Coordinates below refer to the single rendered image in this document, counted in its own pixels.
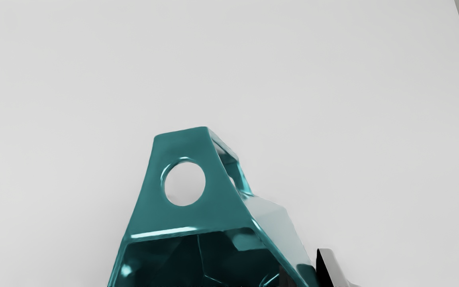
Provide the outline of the teal faceted mug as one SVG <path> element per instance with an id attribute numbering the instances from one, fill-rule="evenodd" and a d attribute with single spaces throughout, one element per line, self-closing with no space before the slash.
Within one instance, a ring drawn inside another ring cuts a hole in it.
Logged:
<path id="1" fill-rule="evenodd" d="M 205 185 L 193 203 L 167 198 L 174 167 Z M 108 287 L 321 287 L 286 209 L 254 195 L 237 155 L 208 127 L 155 136 Z"/>

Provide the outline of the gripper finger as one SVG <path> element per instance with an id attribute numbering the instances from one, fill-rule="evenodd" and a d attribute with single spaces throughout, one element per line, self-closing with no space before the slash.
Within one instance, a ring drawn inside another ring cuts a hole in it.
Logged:
<path id="1" fill-rule="evenodd" d="M 320 287 L 361 287 L 348 281 L 331 249 L 317 249 L 316 274 Z"/>

